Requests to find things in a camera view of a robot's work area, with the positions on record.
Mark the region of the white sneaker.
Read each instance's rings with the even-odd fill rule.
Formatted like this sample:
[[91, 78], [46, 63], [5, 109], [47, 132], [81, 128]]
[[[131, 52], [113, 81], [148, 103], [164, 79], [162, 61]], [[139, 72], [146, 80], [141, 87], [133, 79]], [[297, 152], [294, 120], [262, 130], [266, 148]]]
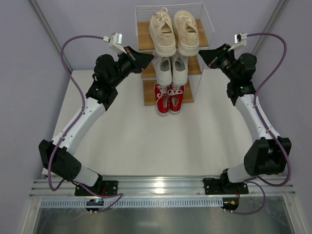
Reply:
[[173, 84], [179, 86], [185, 85], [188, 81], [188, 57], [176, 53], [170, 59]]
[[172, 83], [171, 61], [169, 57], [160, 57], [154, 54], [152, 65], [156, 73], [156, 81], [161, 86], [169, 86]]

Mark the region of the beige sneaker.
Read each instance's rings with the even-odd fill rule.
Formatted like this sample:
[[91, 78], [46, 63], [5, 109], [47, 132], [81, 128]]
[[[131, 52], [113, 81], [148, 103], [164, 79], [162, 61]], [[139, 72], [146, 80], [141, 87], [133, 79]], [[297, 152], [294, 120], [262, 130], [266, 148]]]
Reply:
[[159, 57], [171, 57], [175, 54], [176, 40], [173, 24], [166, 7], [162, 7], [160, 11], [153, 13], [149, 23], [149, 33], [155, 53]]
[[173, 19], [173, 30], [181, 55], [192, 57], [199, 51], [199, 34], [193, 15], [185, 10], [177, 11]]

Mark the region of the red canvas sneaker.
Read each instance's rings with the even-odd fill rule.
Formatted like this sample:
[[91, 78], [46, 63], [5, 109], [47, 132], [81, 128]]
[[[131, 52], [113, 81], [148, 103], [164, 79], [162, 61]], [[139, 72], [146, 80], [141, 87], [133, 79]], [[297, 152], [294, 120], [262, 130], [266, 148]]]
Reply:
[[168, 90], [168, 96], [169, 96], [169, 111], [172, 114], [179, 113], [183, 102], [184, 85], [179, 86], [172, 83]]
[[165, 116], [169, 112], [168, 89], [169, 86], [162, 86], [158, 83], [154, 85], [157, 112], [161, 116]]

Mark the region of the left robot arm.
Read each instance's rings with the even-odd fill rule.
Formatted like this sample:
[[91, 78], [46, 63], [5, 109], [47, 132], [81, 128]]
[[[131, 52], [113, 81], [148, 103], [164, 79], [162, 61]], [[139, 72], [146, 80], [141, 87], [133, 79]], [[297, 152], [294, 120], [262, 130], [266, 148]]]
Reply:
[[154, 56], [139, 53], [130, 46], [114, 60], [109, 54], [96, 60], [93, 83], [83, 100], [82, 107], [70, 123], [52, 140], [39, 144], [43, 167], [64, 180], [78, 182], [87, 187], [99, 184], [101, 175], [83, 166], [75, 157], [76, 150], [91, 128], [118, 95], [117, 86], [131, 73], [139, 74], [147, 68]]

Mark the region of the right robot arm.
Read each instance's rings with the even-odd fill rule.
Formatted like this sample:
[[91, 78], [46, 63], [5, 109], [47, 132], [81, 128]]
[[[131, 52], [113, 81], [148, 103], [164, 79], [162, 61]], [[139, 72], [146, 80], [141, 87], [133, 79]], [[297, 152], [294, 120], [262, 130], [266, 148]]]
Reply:
[[205, 183], [212, 194], [247, 194], [245, 182], [262, 175], [277, 175], [285, 171], [292, 147], [291, 141], [271, 126], [256, 96], [252, 83], [256, 71], [256, 56], [244, 53], [234, 57], [230, 45], [223, 44], [217, 49], [200, 50], [199, 55], [210, 69], [220, 69], [230, 80], [227, 96], [241, 113], [253, 144], [244, 156], [243, 162], [223, 170], [219, 179], [209, 179]]

